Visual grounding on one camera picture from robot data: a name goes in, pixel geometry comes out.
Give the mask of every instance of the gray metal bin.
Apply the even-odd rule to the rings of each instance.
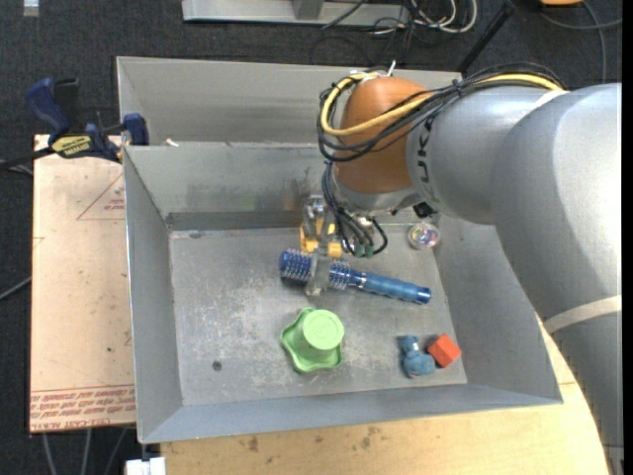
[[[152,145],[124,167],[138,437],[160,442],[560,402],[534,311],[495,230],[442,218],[416,251],[403,211],[388,249],[353,267],[427,286],[428,305],[356,290],[307,297],[278,258],[319,193],[317,96],[342,67],[119,58],[122,115]],[[452,73],[400,72],[434,87]],[[165,146],[172,139],[178,146]],[[345,325],[343,363],[300,374],[279,335],[305,307]],[[454,337],[463,355],[408,379],[397,336]]]

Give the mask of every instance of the cardboard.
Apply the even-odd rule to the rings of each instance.
[[[52,155],[34,175],[29,429],[132,424],[123,169]]]

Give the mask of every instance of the red block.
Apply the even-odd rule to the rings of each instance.
[[[443,368],[457,360],[462,354],[459,346],[446,333],[441,335],[426,351]]]

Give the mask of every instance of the clear ball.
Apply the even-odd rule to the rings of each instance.
[[[429,222],[419,222],[408,230],[408,243],[414,249],[433,248],[439,243],[439,229]]]

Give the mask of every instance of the gray carpet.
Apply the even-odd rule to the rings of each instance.
[[[37,19],[23,17],[23,0],[0,0],[0,158],[30,151],[34,133],[47,127],[28,110],[24,97],[43,77],[81,80],[80,118],[93,121],[100,111],[106,125],[118,115],[114,72],[118,55],[231,59],[294,64],[389,64],[400,68],[455,70],[503,0],[478,0],[480,16],[467,34],[448,37],[419,30],[408,51],[400,41],[336,27],[248,24],[184,24],[182,0],[41,0]],[[402,2],[402,0],[375,0]],[[622,16],[622,0],[588,0],[597,18]],[[602,55],[596,31],[567,30],[540,16],[535,0],[517,6],[471,71],[499,63],[532,61],[553,69],[570,88],[601,81]],[[575,25],[590,25],[582,7],[548,10]],[[603,32],[607,81],[622,75],[622,27]],[[30,275],[32,181],[0,173],[0,293]],[[0,301],[0,474],[47,473],[39,436],[27,429],[30,346],[30,291]],[[106,467],[120,429],[95,429],[88,473]],[[52,435],[59,473],[78,473],[85,432]],[[111,473],[126,458],[140,456],[128,431]]]

